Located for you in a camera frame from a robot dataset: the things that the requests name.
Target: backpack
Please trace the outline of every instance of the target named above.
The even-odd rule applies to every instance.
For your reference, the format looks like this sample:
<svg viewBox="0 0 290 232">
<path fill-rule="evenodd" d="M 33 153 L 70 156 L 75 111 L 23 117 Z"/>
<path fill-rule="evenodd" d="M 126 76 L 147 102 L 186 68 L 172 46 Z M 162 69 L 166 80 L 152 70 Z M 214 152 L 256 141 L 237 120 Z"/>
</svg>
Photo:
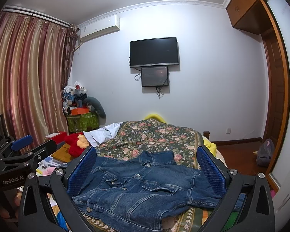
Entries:
<svg viewBox="0 0 290 232">
<path fill-rule="evenodd" d="M 266 139 L 258 150 L 256 159 L 257 165 L 261 167 L 268 167 L 271 158 L 273 156 L 274 150 L 275 146 L 273 141 L 270 138 Z"/>
</svg>

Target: clutter pile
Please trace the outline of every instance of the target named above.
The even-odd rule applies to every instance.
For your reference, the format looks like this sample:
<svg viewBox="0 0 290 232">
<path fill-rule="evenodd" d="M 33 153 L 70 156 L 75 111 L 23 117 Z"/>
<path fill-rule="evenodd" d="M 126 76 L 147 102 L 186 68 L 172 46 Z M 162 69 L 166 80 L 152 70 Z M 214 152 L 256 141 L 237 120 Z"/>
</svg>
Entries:
<svg viewBox="0 0 290 232">
<path fill-rule="evenodd" d="M 64 88 L 62 108 L 68 120 L 70 133 L 97 129 L 98 116 L 106 118 L 101 103 L 96 98 L 88 97 L 87 89 L 78 81 L 74 83 L 74 86 Z"/>
</svg>

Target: air conditioner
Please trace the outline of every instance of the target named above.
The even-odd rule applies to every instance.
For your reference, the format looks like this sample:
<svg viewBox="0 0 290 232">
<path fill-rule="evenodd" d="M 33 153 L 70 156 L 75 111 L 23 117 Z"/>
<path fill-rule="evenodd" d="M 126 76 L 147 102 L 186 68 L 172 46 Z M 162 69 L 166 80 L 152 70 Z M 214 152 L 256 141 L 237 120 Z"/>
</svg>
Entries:
<svg viewBox="0 0 290 232">
<path fill-rule="evenodd" d="M 81 41 L 91 39 L 119 31 L 119 18 L 117 15 L 101 19 L 81 28 Z"/>
</svg>

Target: elmo plush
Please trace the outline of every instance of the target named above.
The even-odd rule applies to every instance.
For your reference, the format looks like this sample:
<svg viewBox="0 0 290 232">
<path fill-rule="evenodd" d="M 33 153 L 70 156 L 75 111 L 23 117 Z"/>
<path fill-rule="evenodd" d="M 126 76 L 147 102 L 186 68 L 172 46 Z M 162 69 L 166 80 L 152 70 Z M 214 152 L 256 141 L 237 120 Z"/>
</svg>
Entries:
<svg viewBox="0 0 290 232">
<path fill-rule="evenodd" d="M 69 154 L 75 158 L 80 156 L 84 149 L 89 146 L 89 142 L 83 132 L 66 136 L 65 142 L 70 145 Z"/>
</svg>

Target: curtain rod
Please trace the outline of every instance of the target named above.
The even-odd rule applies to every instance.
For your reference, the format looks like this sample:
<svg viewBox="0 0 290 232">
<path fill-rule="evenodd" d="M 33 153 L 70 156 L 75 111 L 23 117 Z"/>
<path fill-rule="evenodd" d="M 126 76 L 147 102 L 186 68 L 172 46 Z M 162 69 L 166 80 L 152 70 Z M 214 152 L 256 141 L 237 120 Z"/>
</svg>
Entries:
<svg viewBox="0 0 290 232">
<path fill-rule="evenodd" d="M 16 6 L 7 6 L 6 5 L 3 7 L 3 11 L 16 12 L 16 13 L 20 13 L 20 14 L 35 16 L 35 17 L 41 18 L 43 20 L 59 24 L 59 25 L 64 26 L 66 28 L 68 28 L 70 26 L 70 24 L 65 22 L 65 21 L 59 20 L 55 17 L 51 17 L 49 15 L 46 15 L 46 14 L 31 10 L 31 9 L 24 9 L 24 8 L 20 8 L 20 7 L 16 7 Z"/>
</svg>

